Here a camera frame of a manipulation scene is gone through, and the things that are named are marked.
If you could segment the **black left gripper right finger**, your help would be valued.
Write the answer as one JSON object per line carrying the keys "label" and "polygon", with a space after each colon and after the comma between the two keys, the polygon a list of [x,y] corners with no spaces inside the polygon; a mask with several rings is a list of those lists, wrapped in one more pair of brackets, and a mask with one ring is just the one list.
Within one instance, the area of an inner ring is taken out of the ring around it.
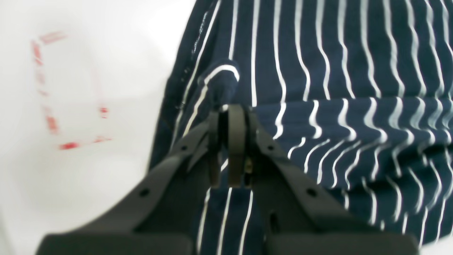
{"label": "black left gripper right finger", "polygon": [[381,231],[348,213],[242,106],[228,107],[228,151],[228,185],[252,190],[266,255],[419,254],[413,237]]}

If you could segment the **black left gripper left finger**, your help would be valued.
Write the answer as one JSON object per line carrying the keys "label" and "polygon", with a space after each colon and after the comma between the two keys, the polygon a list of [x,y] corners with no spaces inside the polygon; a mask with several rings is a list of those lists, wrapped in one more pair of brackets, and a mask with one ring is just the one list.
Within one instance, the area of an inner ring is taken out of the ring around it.
{"label": "black left gripper left finger", "polygon": [[194,255],[194,214],[220,184],[221,119],[211,112],[120,202],[74,231],[45,236],[37,254]]}

